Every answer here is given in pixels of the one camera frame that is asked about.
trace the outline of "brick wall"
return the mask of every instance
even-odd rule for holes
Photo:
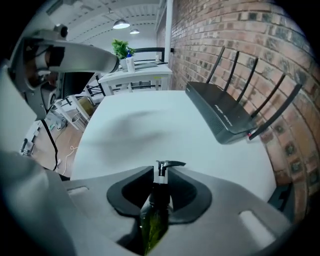
[[[158,44],[163,43],[164,26],[159,27]],[[205,82],[223,45],[226,49],[211,83],[225,86],[239,50],[228,88],[235,98],[259,57],[242,101],[249,113],[264,101],[282,73],[287,75],[260,112],[259,123],[275,113],[296,83],[303,84],[294,102],[261,135],[277,184],[294,184],[298,221],[320,188],[320,72],[312,49],[299,27],[270,0],[174,0],[171,88],[184,90],[187,81]]]

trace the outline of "potted plant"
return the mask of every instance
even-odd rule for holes
[[[136,50],[128,47],[127,41],[121,41],[114,39],[112,42],[114,54],[119,58],[121,67],[123,69],[127,68],[127,63],[125,58],[127,57],[128,51],[132,56],[135,55]]]

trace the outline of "wifi router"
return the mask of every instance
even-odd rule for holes
[[[220,144],[229,144],[245,138],[246,136],[248,136],[249,140],[252,140],[256,136],[264,132],[284,112],[284,110],[289,106],[289,104],[298,94],[302,85],[297,84],[292,90],[289,97],[276,111],[276,113],[264,124],[257,127],[255,117],[275,94],[286,75],[282,74],[280,80],[278,81],[272,92],[269,94],[269,96],[265,99],[261,106],[258,107],[256,111],[250,114],[240,104],[240,100],[243,97],[255,72],[258,58],[256,58],[254,61],[248,80],[246,81],[239,97],[237,99],[234,99],[230,94],[228,94],[227,89],[236,68],[240,53],[239,51],[236,52],[231,73],[225,87],[221,88],[215,84],[209,83],[211,77],[215,72],[215,69],[218,66],[224,50],[225,47],[223,46],[206,83],[190,81],[186,85],[185,92],[192,100],[193,104],[197,107],[207,125],[211,129],[216,140]]]

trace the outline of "white table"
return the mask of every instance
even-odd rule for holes
[[[140,81],[154,81],[156,90],[158,90],[159,81],[161,81],[161,89],[167,90],[171,75],[172,71],[170,68],[166,65],[159,65],[155,67],[137,69],[134,73],[123,72],[122,70],[114,73],[108,73],[100,78],[98,83],[102,85],[106,96],[114,95],[111,86],[130,84]]]
[[[238,183],[264,201],[276,188],[260,138],[219,144],[186,93],[172,90],[105,97],[83,133],[71,179],[157,167],[156,160],[185,162],[185,168]]]

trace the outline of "bottle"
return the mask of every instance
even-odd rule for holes
[[[158,161],[158,183],[153,182],[149,205],[142,208],[140,214],[143,255],[147,255],[157,245],[169,227],[170,193],[168,184],[165,184],[166,170],[185,164],[179,161]]]
[[[134,58],[132,57],[132,55],[130,54],[130,50],[128,50],[128,54],[126,56],[125,62],[126,62],[126,66],[128,68],[129,73],[136,72],[135,61],[134,61]]]

